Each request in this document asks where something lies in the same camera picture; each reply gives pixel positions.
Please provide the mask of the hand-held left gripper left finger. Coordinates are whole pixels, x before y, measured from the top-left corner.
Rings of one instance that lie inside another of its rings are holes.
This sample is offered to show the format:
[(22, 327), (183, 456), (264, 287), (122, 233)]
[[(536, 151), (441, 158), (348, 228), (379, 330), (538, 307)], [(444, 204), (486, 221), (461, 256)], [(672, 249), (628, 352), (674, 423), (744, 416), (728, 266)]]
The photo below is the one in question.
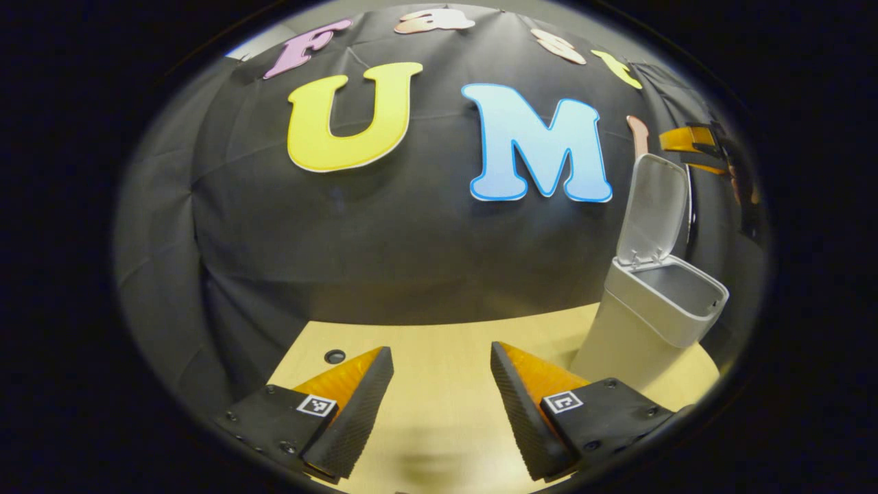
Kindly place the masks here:
[(284, 470), (339, 484), (363, 453), (393, 373), (391, 348), (379, 346), (293, 388), (267, 384), (214, 424)]

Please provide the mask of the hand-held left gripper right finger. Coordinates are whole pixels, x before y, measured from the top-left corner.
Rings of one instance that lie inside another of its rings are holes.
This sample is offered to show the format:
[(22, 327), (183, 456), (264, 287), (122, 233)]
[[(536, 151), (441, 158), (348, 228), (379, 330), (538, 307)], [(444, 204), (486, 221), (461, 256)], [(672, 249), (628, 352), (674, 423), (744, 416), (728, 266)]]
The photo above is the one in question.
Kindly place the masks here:
[(491, 372), (533, 480), (601, 469), (678, 420), (620, 379), (587, 381), (505, 342), (491, 344)]

